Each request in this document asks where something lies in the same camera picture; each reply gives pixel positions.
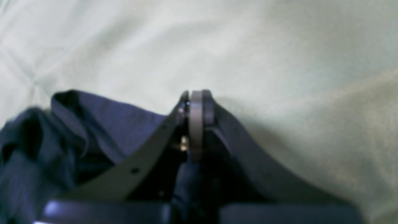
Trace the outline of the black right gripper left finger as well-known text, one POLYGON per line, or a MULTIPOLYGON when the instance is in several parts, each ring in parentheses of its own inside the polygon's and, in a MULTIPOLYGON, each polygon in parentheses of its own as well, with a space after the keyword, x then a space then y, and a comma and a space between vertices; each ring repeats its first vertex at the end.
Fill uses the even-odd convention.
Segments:
POLYGON ((137 189, 171 149, 180 153, 181 139, 186 131, 189 92, 184 91, 172 112, 155 132, 124 161, 88 183, 65 193, 66 200, 124 200, 137 189))

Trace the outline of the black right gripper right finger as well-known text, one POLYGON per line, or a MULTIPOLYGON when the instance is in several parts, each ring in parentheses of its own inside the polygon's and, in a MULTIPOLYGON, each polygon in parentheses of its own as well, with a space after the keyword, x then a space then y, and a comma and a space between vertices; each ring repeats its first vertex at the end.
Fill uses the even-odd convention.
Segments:
POLYGON ((310 184, 265 152, 209 90, 193 91, 189 97, 188 133, 193 161, 201 161, 210 153, 206 135, 214 134, 226 149, 228 166, 252 191, 266 199, 280 203, 347 203, 310 184))

